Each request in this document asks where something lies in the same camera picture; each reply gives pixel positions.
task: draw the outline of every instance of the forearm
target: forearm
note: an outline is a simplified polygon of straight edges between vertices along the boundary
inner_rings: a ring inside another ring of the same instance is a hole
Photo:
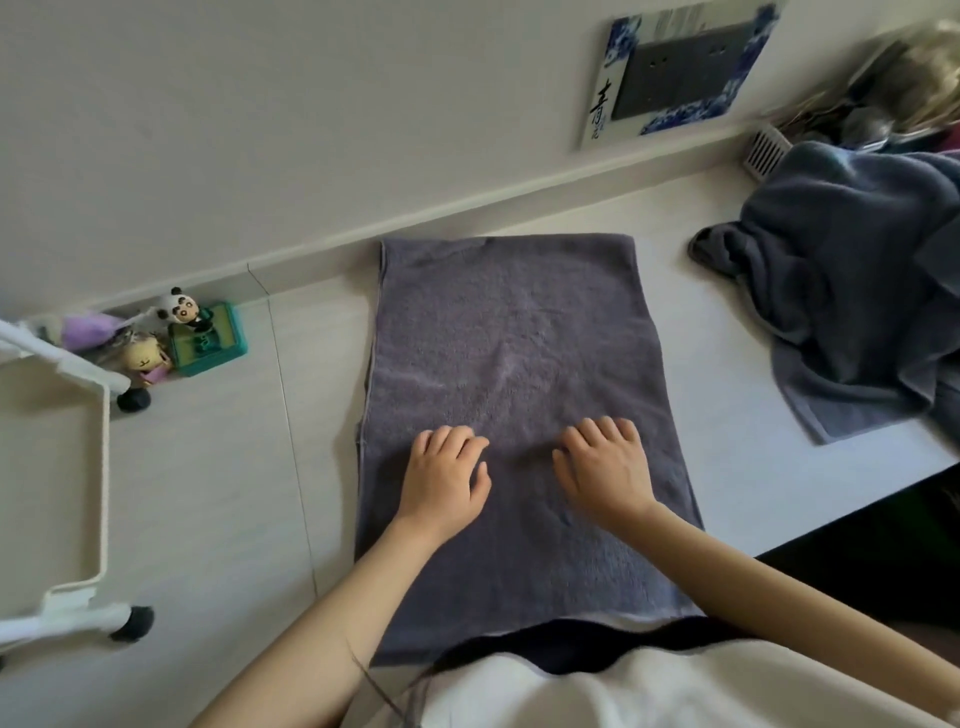
[[[303,613],[194,728],[317,728],[341,718],[410,585],[433,553],[391,525],[336,588]]]
[[[708,615],[898,697],[940,718],[960,709],[960,669],[878,622],[648,508],[616,535]]]

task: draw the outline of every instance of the panda figurine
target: panda figurine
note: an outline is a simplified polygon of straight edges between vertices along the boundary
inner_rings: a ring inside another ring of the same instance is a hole
[[[213,328],[212,313],[206,308],[200,308],[196,301],[178,287],[171,288],[170,295],[157,302],[156,316],[171,324],[183,324],[194,333],[205,333]]]

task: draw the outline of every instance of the wall baseboard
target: wall baseboard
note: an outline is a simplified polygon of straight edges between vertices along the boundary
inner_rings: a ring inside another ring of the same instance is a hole
[[[159,281],[87,306],[130,314],[178,285],[201,302],[246,303],[344,273],[376,260],[376,242],[386,236],[464,238],[592,205],[644,187],[703,172],[741,159],[753,125],[711,129],[656,151],[620,158],[565,175],[527,182],[452,205],[348,231],[309,245],[222,266],[181,278]]]

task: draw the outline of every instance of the green box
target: green box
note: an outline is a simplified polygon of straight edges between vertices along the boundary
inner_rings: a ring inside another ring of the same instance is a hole
[[[184,376],[198,375],[247,353],[247,339],[233,306],[215,303],[208,310],[213,324],[210,331],[196,333],[183,324],[169,328],[174,364]]]

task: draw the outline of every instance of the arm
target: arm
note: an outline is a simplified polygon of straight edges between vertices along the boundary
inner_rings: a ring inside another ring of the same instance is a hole
[[[569,456],[554,450],[554,469],[570,500],[704,612],[941,719],[960,710],[960,669],[657,503],[629,420],[583,420],[564,432],[563,442]]]
[[[336,725],[391,618],[437,548],[483,508],[490,442],[469,427],[440,427],[414,441],[400,505],[379,541],[346,579],[303,613],[194,721],[193,728]]]

